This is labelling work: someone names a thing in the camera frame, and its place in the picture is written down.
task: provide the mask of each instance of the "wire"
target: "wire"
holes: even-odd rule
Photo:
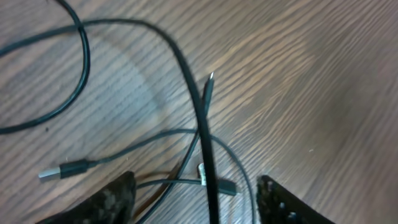
[[[74,27],[73,30],[76,30],[76,27],[78,27],[77,30],[81,37],[81,44],[83,47],[83,70],[81,72],[81,77],[80,77],[79,83],[77,84],[77,86],[76,86],[75,90],[72,92],[72,94],[56,109],[52,110],[51,112],[49,112],[39,118],[27,121],[25,123],[17,124],[17,125],[5,127],[5,128],[0,128],[0,134],[11,134],[11,133],[25,130],[27,128],[32,128],[34,126],[42,124],[42,123],[56,117],[56,115],[59,115],[60,113],[64,112],[70,105],[72,105],[72,103],[78,98],[78,96],[80,95],[80,93],[83,91],[84,87],[87,84],[88,75],[90,73],[90,48],[89,48],[89,44],[88,44],[86,31],[84,30],[84,27],[81,26],[81,22],[74,10],[64,0],[56,0],[56,1],[72,17],[73,22],[75,23],[75,26],[73,26]],[[59,34],[64,33],[63,30],[59,30],[59,31],[60,32],[58,34],[51,34],[48,32],[46,32],[46,33],[48,33],[47,34],[47,35],[49,35],[48,37],[52,37],[54,35],[59,35]],[[39,35],[30,37],[30,38],[27,38],[25,40],[21,40],[14,44],[8,45],[0,50],[0,57],[3,57],[6,54],[8,54],[16,49],[33,44],[37,41],[46,39],[48,37],[46,37],[43,34],[39,34]]]
[[[142,146],[145,146],[146,144],[151,143],[152,141],[156,141],[158,139],[167,137],[167,136],[172,136],[174,134],[195,134],[196,133],[196,129],[170,129],[170,130],[164,130],[161,131],[157,134],[155,134],[152,137],[149,137],[145,140],[139,141],[135,144],[133,144],[132,146],[129,146],[125,149],[123,149],[122,151],[109,156],[109,157],[105,157],[103,159],[94,161],[97,164],[100,163],[104,163],[105,161],[112,161],[115,159],[118,159],[124,155],[126,155],[129,152],[132,152]],[[217,144],[219,144],[228,154],[229,156],[231,156],[232,160],[234,161],[234,163],[238,166],[239,170],[241,171],[243,177],[244,177],[244,181],[246,182],[246,185],[248,187],[248,191],[249,191],[249,196],[250,196],[250,203],[251,203],[251,215],[252,215],[252,223],[256,223],[256,204],[255,204],[255,199],[254,199],[254,194],[252,191],[252,187],[251,187],[251,183],[250,183],[250,179],[248,174],[246,173],[241,161],[238,159],[238,157],[235,155],[235,153],[233,152],[233,150],[231,148],[229,148],[220,138],[214,136],[214,135],[210,135],[211,140],[213,140],[214,142],[216,142]]]
[[[195,81],[193,79],[192,73],[190,71],[190,68],[188,66],[188,63],[185,60],[185,57],[183,56],[183,53],[181,50],[178,48],[177,44],[173,41],[173,39],[167,35],[163,30],[160,28],[156,27],[155,25],[142,21],[139,19],[97,19],[97,20],[91,20],[91,21],[85,21],[85,22],[80,22],[77,14],[75,11],[64,1],[64,0],[56,0],[68,13],[71,15],[75,25],[72,26],[65,26],[61,27],[58,29],[53,29],[41,34],[34,35],[32,37],[28,37],[24,40],[20,40],[18,42],[15,42],[13,44],[7,45],[4,48],[0,49],[0,57],[5,56],[6,54],[17,50],[21,47],[36,43],[38,41],[48,39],[50,37],[53,37],[55,35],[60,35],[64,33],[69,33],[69,32],[75,32],[76,30],[79,32],[80,37],[81,37],[81,42],[82,42],[82,47],[83,47],[83,70],[81,73],[80,80],[75,88],[75,90],[72,92],[72,94],[57,108],[52,110],[51,112],[40,116],[39,118],[27,121],[25,123],[17,124],[14,126],[8,126],[5,128],[0,128],[0,134],[11,134],[14,132],[22,131],[27,128],[32,128],[34,126],[37,126],[39,124],[42,124],[60,113],[64,112],[81,94],[81,92],[84,90],[84,87],[87,84],[88,77],[90,74],[90,48],[89,48],[89,43],[88,43],[88,38],[86,35],[86,32],[84,30],[84,27],[86,26],[93,26],[93,25],[98,25],[98,24],[114,24],[114,23],[119,23],[119,24],[134,24],[134,25],[140,25],[144,26],[148,29],[153,30],[156,32],[158,35],[160,35],[166,43],[168,43],[169,47],[173,51],[175,58],[178,62],[178,65],[180,66],[180,69],[182,71],[182,74],[184,76],[184,79],[187,83],[188,90],[191,94],[191,99],[193,102],[193,107],[195,109],[195,114],[197,116],[197,123],[198,123],[198,134],[201,139],[201,146],[202,146],[202,154],[203,154],[203,162],[205,164],[205,175],[206,175],[206,189],[207,189],[207,196],[208,196],[208,206],[209,206],[209,213],[210,213],[210,223],[219,223],[219,208],[218,208],[218,185],[217,185],[217,180],[216,180],[216,169],[213,161],[213,148],[211,146],[211,140],[216,141],[218,144],[220,144],[228,154],[232,157],[232,159],[237,163],[238,167],[241,169],[241,172],[243,173],[243,176],[245,178],[245,181],[248,185],[250,197],[251,197],[251,203],[252,203],[252,217],[253,217],[253,223],[255,223],[256,220],[256,214],[255,214],[255,206],[254,206],[254,197],[252,194],[251,186],[250,186],[250,181],[249,178],[244,171],[244,168],[242,164],[239,162],[238,158],[233,154],[232,150],[230,150],[227,145],[222,143],[221,140],[218,138],[211,136],[210,131],[208,129],[208,123],[206,120],[206,114],[205,110],[203,109],[201,105],[201,99],[200,95],[197,89],[197,86],[195,84]],[[176,129],[176,130],[170,130],[170,131],[165,131],[162,133],[159,133],[157,136],[154,136],[152,138],[149,138],[145,141],[139,142],[138,144],[131,146],[125,150],[122,150],[121,152],[109,156],[103,159],[100,159],[98,161],[94,161],[90,166],[96,166],[97,164],[105,163],[112,161],[114,159],[117,159],[126,153],[129,153],[138,147],[141,147],[145,144],[150,143],[151,141],[155,141],[158,138],[162,138],[165,136],[170,136],[171,134],[178,134],[178,133],[190,133],[193,134],[195,133],[196,130],[194,129]]]
[[[152,185],[157,184],[196,184],[201,185],[200,180],[188,180],[188,179],[176,179],[176,180],[169,180],[169,179],[159,179],[159,180],[152,180],[142,184],[137,185],[137,189],[142,189],[144,187],[149,187]]]
[[[201,105],[201,99],[199,96],[199,92],[198,92],[197,86],[195,84],[195,81],[193,79],[192,73],[189,69],[189,66],[188,66],[187,62],[185,61],[185,58],[184,58],[182,52],[180,51],[180,49],[178,48],[177,44],[164,31],[162,31],[155,25],[152,25],[152,24],[150,24],[146,21],[142,21],[142,20],[97,19],[97,20],[82,22],[80,25],[66,26],[66,27],[61,27],[58,29],[50,30],[48,32],[44,32],[42,34],[32,36],[32,37],[22,40],[20,42],[16,42],[14,44],[11,44],[11,45],[1,49],[0,57],[2,57],[3,55],[5,55],[9,52],[12,52],[13,50],[21,48],[23,46],[33,44],[34,42],[38,42],[40,40],[44,40],[46,38],[49,38],[49,37],[52,37],[55,35],[72,32],[75,30],[81,31],[81,30],[83,30],[83,27],[85,27],[85,26],[92,26],[92,25],[97,25],[97,24],[113,24],[113,23],[135,24],[135,25],[145,26],[145,27],[153,30],[157,34],[159,34],[168,43],[169,47],[172,49],[172,51],[175,55],[175,58],[177,59],[177,62],[182,71],[182,74],[185,78],[185,81],[187,83],[188,90],[191,94],[193,107],[195,109],[195,113],[197,116],[198,132],[199,132],[200,139],[201,139],[203,163],[205,164],[205,174],[206,174],[206,179],[207,179],[206,189],[207,189],[210,223],[214,223],[214,224],[219,223],[220,215],[219,215],[219,208],[218,208],[219,207],[219,205],[218,205],[218,184],[216,181],[216,167],[214,165],[214,160],[213,160],[213,148],[211,146],[210,132],[209,132],[208,123],[206,120],[206,115],[205,115],[204,109]],[[76,90],[72,93],[72,95],[64,103],[62,103],[57,109],[53,110],[49,114],[46,114],[46,115],[44,115],[40,118],[37,118],[35,120],[32,120],[32,121],[28,121],[26,123],[19,124],[17,126],[1,128],[0,134],[9,134],[9,133],[13,133],[16,131],[21,131],[23,129],[31,128],[33,126],[39,125],[43,122],[46,122],[46,121],[52,119],[53,117],[55,117],[56,115],[58,115],[62,111],[64,111],[68,106],[70,106],[74,100],[76,100],[76,98],[81,93],[81,91],[83,91],[86,82],[87,82],[87,80],[85,80],[84,77],[81,77],[79,84],[78,84]]]
[[[210,103],[211,103],[211,96],[212,96],[212,93],[213,93],[213,87],[214,87],[213,74],[214,73],[211,73],[211,75],[210,75],[209,79],[207,79],[207,82],[205,83],[205,87],[203,89],[202,105],[203,105],[203,108],[205,110],[206,115],[209,112]],[[196,131],[196,133],[195,133],[195,135],[194,135],[194,137],[192,139],[192,142],[189,145],[187,153],[185,154],[185,156],[184,156],[184,158],[182,160],[182,164],[180,165],[180,167],[178,167],[177,173],[175,175],[171,174],[169,176],[169,179],[179,179],[179,178],[181,178],[185,168],[188,165],[189,159],[191,158],[192,153],[195,150],[195,147],[196,147],[198,141],[199,141],[199,133],[198,133],[198,131]],[[169,196],[169,194],[171,193],[173,188],[174,188],[174,184],[167,185],[166,189],[164,189],[162,187],[159,188],[158,194],[161,194],[162,192],[163,192],[163,194],[160,195],[160,196],[157,195],[156,197],[150,198],[150,200],[155,200],[156,198],[157,198],[157,200],[154,202],[153,206],[151,206],[151,208],[148,209],[148,211],[137,221],[137,224],[144,223],[149,218],[149,216],[152,215],[160,207],[160,205],[167,198],[167,196]],[[134,214],[134,217],[138,217],[141,214],[141,212],[143,212],[143,210],[145,210],[147,205],[146,206],[142,206],[141,208],[137,209],[135,214]]]

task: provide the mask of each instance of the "cable tip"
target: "cable tip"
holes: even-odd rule
[[[41,182],[46,182],[53,179],[59,179],[61,169],[59,167],[44,170],[39,173],[39,179]]]

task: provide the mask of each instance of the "cable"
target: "cable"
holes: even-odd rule
[[[134,144],[133,146],[127,147],[125,149],[123,149],[122,151],[118,152],[117,154],[121,155],[123,153],[123,155],[132,152],[134,150],[136,150],[139,147],[145,146],[146,144],[152,142],[152,141],[156,141],[158,139],[164,138],[166,136],[172,136],[174,134],[195,134],[196,130],[195,129],[171,129],[171,130],[165,130],[165,131],[161,131],[158,134],[145,139],[143,141],[140,141],[136,144]],[[211,140],[213,140],[214,142],[216,142],[217,144],[219,144],[228,154],[229,156],[231,156],[232,160],[234,161],[234,163],[238,166],[239,170],[242,172],[242,175],[244,177],[244,181],[246,182],[246,185],[248,187],[248,191],[249,191],[249,195],[250,195],[250,203],[251,203],[251,215],[252,215],[252,223],[256,223],[256,204],[255,204],[255,199],[254,199],[254,194],[252,191],[252,187],[251,187],[251,183],[250,183],[250,179],[248,174],[246,173],[242,163],[239,161],[238,157],[235,155],[235,153],[232,151],[232,149],[230,149],[221,139],[219,139],[218,137],[214,136],[214,135],[210,135]]]
[[[201,105],[201,99],[199,96],[199,92],[197,89],[197,86],[195,84],[195,81],[193,79],[192,73],[189,69],[189,66],[185,60],[185,57],[183,56],[183,53],[180,51],[178,48],[177,44],[173,41],[173,39],[167,35],[163,30],[160,28],[156,27],[155,25],[152,25],[151,23],[148,23],[146,21],[138,20],[138,19],[97,19],[97,20],[91,20],[91,21],[85,21],[85,22],[80,22],[77,14],[75,11],[64,1],[64,0],[56,0],[68,13],[71,15],[75,25],[72,26],[65,26],[61,27],[58,29],[53,29],[48,32],[44,32],[41,34],[34,35],[32,37],[26,38],[24,40],[20,40],[18,42],[15,42],[13,44],[10,44],[8,46],[5,46],[4,48],[0,49],[0,57],[5,56],[6,54],[17,50],[21,47],[36,43],[38,41],[47,39],[49,37],[53,37],[55,35],[59,34],[64,34],[68,32],[75,32],[76,30],[79,32],[80,37],[81,37],[81,42],[83,46],[83,70],[81,73],[80,80],[75,88],[75,90],[72,92],[72,94],[57,108],[52,110],[51,112],[30,120],[25,123],[17,124],[14,126],[9,126],[5,128],[0,128],[0,134],[11,134],[17,131],[22,131],[27,128],[31,128],[34,126],[37,126],[39,124],[42,124],[63,111],[65,111],[80,95],[80,93],[83,91],[84,87],[87,84],[88,77],[90,74],[90,48],[89,48],[89,43],[88,43],[88,38],[86,35],[86,32],[84,30],[84,27],[86,26],[93,26],[97,24],[114,24],[114,23],[120,23],[120,24],[134,24],[134,25],[140,25],[144,26],[148,29],[153,30],[156,32],[158,35],[160,35],[166,43],[168,43],[169,47],[173,51],[175,58],[178,62],[178,65],[180,66],[180,69],[182,71],[182,74],[184,76],[184,79],[187,83],[188,90],[191,94],[191,99],[193,102],[193,107],[195,109],[195,114],[197,116],[197,123],[198,123],[198,134],[201,139],[201,146],[202,146],[202,154],[203,154],[203,162],[205,164],[205,175],[206,175],[206,180],[207,180],[207,196],[208,196],[208,206],[209,206],[209,213],[210,213],[210,223],[219,223],[219,209],[218,209],[218,184],[217,184],[217,179],[216,179],[216,170],[215,170],[215,165],[213,161],[213,148],[211,146],[211,139],[218,142],[223,148],[225,148],[230,154],[230,156],[233,158],[235,163],[237,163],[238,167],[241,169],[243,176],[245,178],[245,181],[248,185],[249,188],[249,193],[251,196],[251,202],[252,202],[252,215],[253,215],[253,223],[255,223],[255,206],[254,206],[254,198],[253,194],[251,191],[251,186],[250,186],[250,181],[248,179],[248,176],[246,172],[243,169],[243,166],[240,164],[238,158],[233,154],[233,152],[216,137],[210,135],[210,131],[208,129],[208,123],[206,120],[206,113],[205,110],[203,109]],[[121,152],[109,156],[103,159],[100,159],[98,161],[87,161],[87,160],[81,160],[81,161],[76,161],[74,164],[69,164],[70,166],[64,166],[64,170],[69,170],[68,173],[66,173],[66,176],[69,175],[75,175],[74,171],[76,167],[79,167],[79,172],[86,171],[87,169],[94,167],[98,164],[105,163],[112,161],[114,159],[117,159],[126,153],[129,153],[138,147],[141,147],[151,141],[154,141],[158,138],[162,138],[162,136],[169,136],[171,134],[177,134],[177,133],[195,133],[196,130],[189,130],[189,129],[176,129],[176,130],[171,130],[171,131],[166,131],[163,133],[159,133],[158,136],[154,136],[150,139],[147,139],[145,141],[140,142],[139,144],[136,144],[134,146],[131,146],[125,150],[122,150]],[[191,147],[194,148],[196,142],[198,141],[198,136],[196,135],[194,137],[194,141],[191,144]],[[181,166],[180,170],[183,170],[186,165]]]
[[[156,184],[195,184],[195,185],[201,185],[200,180],[188,180],[188,179],[175,179],[175,180],[169,180],[169,179],[159,179],[159,180],[152,180],[148,182],[144,182],[142,184],[137,185],[137,189],[142,189],[144,187],[149,187],[152,185]]]
[[[201,146],[202,146],[202,155],[203,155],[203,162],[205,164],[205,173],[207,178],[207,197],[208,197],[208,207],[209,207],[209,216],[210,216],[210,223],[219,223],[220,222],[220,215],[219,215],[219,208],[218,208],[218,186],[216,181],[216,168],[213,161],[213,148],[211,146],[211,139],[210,139],[210,132],[208,129],[208,123],[206,120],[206,115],[204,113],[203,107],[201,105],[201,99],[199,97],[199,92],[191,71],[188,67],[187,62],[183,54],[181,53],[180,49],[178,48],[177,44],[169,37],[164,31],[159,29],[158,27],[142,20],[135,20],[135,19],[98,19],[92,21],[85,21],[82,22],[78,26],[66,26],[61,27],[58,29],[50,30],[48,32],[44,32],[42,34],[35,35],[33,37],[27,38],[15,44],[9,45],[4,49],[0,50],[0,57],[5,55],[6,53],[12,52],[18,48],[23,46],[33,44],[34,42],[38,42],[40,40],[66,33],[72,32],[76,29],[80,30],[83,26],[92,26],[96,24],[112,24],[112,23],[122,23],[122,24],[135,24],[135,25],[142,25],[145,26],[157,34],[159,34],[169,45],[172,49],[175,58],[177,59],[178,64],[180,65],[181,71],[187,83],[188,90],[191,94],[191,99],[193,103],[193,107],[195,109],[195,113],[197,116],[197,123],[198,123],[198,132],[201,139]],[[48,121],[49,119],[55,117],[56,115],[60,114],[63,110],[70,106],[73,101],[78,97],[81,91],[84,89],[86,84],[86,80],[84,81],[83,77],[81,78],[78,87],[72,93],[72,95],[62,103],[57,109],[53,110],[49,114],[46,114],[39,119],[35,119],[33,121],[29,121],[27,123],[23,123],[17,126],[11,126],[8,128],[1,128],[0,134],[9,134],[16,131],[20,131],[26,128],[30,128],[36,126],[40,123]]]
[[[144,187],[156,185],[156,184],[193,184],[193,185],[201,185],[201,180],[189,180],[189,179],[159,179],[152,180],[148,182],[141,183],[137,185],[137,189],[141,189]],[[221,194],[226,194],[229,196],[236,196],[239,193],[239,188],[236,184],[231,180],[220,179],[218,180],[218,187]]]
[[[213,87],[214,87],[213,75],[214,75],[214,73],[211,73],[211,75],[207,79],[207,82],[205,83],[205,87],[203,89],[202,101],[203,101],[203,108],[205,109],[206,115],[208,114],[208,111],[210,108],[211,95],[213,93]],[[185,156],[182,160],[181,166],[177,170],[177,174],[175,175],[174,178],[169,177],[170,179],[179,179],[182,176],[186,166],[188,165],[188,161],[191,158],[193,150],[195,149],[198,141],[199,141],[199,134],[197,131],[192,139],[191,144],[189,145],[187,153],[185,154]],[[173,190],[173,187],[174,187],[174,184],[170,184],[169,186],[167,186],[167,188],[164,190],[163,194],[157,199],[156,202],[154,202],[153,206],[151,206],[151,208],[148,209],[148,211],[137,221],[137,224],[144,223],[150,217],[150,215],[152,215],[157,210],[157,208],[160,207],[162,202],[167,198],[167,196],[169,196],[169,194]],[[141,211],[140,210],[136,211],[134,216],[135,217],[138,216],[139,212],[141,212]]]
[[[80,95],[80,93],[83,91],[84,87],[87,84],[88,75],[90,73],[90,48],[89,48],[89,44],[88,44],[86,31],[84,30],[84,27],[81,26],[81,22],[74,10],[64,0],[56,0],[56,1],[72,17],[73,22],[75,23],[74,27],[78,27],[77,30],[80,34],[81,44],[83,47],[83,70],[81,72],[81,77],[80,77],[79,83],[77,84],[77,86],[76,86],[75,90],[72,92],[72,94],[56,109],[52,110],[51,112],[49,112],[39,118],[27,121],[25,123],[17,124],[17,125],[5,127],[5,128],[0,128],[0,134],[11,134],[11,133],[25,130],[27,128],[32,128],[34,126],[42,124],[42,123],[56,117],[56,115],[59,115],[60,113],[64,112],[70,105],[72,105],[72,103],[78,98],[78,96]],[[30,37],[25,40],[21,40],[19,42],[16,42],[14,44],[4,47],[3,49],[0,50],[0,57],[3,57],[6,54],[8,54],[16,49],[19,49],[23,46],[27,46],[29,44],[33,44],[34,42],[48,38],[45,35],[41,35],[41,34],[33,36],[33,37],[35,37],[35,38]]]

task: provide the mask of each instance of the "wooden table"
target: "wooden table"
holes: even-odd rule
[[[178,42],[198,86],[215,71],[213,134],[255,185],[269,174],[336,223],[397,223],[398,1],[69,0],[82,19],[138,17]],[[0,2],[0,45],[71,24],[53,1]],[[165,128],[195,127],[170,50],[141,27],[87,29],[91,77],[66,112],[0,136],[0,222],[33,223],[87,198],[125,170],[165,177],[189,135],[163,139],[84,175],[41,184],[45,168],[98,159]],[[37,117],[80,76],[77,34],[0,60],[0,125]],[[243,177],[215,146],[218,173],[243,193],[221,196],[222,223],[249,223]],[[184,177],[195,178],[195,151]],[[156,187],[137,192],[138,207]],[[203,188],[179,185],[148,223],[206,223]]]

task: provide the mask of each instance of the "table surface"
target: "table surface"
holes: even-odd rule
[[[211,132],[253,185],[268,174],[336,223],[397,223],[398,1],[69,0],[81,19],[137,17],[174,37],[199,88],[216,84]],[[71,24],[54,1],[0,2],[0,46]],[[193,128],[184,80],[165,43],[142,27],[87,28],[90,79],[79,99],[38,127],[0,136],[0,222],[33,223],[84,200],[126,170],[165,177],[189,135],[166,138],[88,173],[41,184],[37,174],[99,159],[165,128]],[[55,108],[82,68],[77,34],[0,60],[0,125]],[[222,223],[249,223],[243,177],[215,145]],[[186,178],[196,177],[197,147]],[[136,207],[157,187],[137,192]],[[178,185],[148,223],[206,223],[206,191]]]

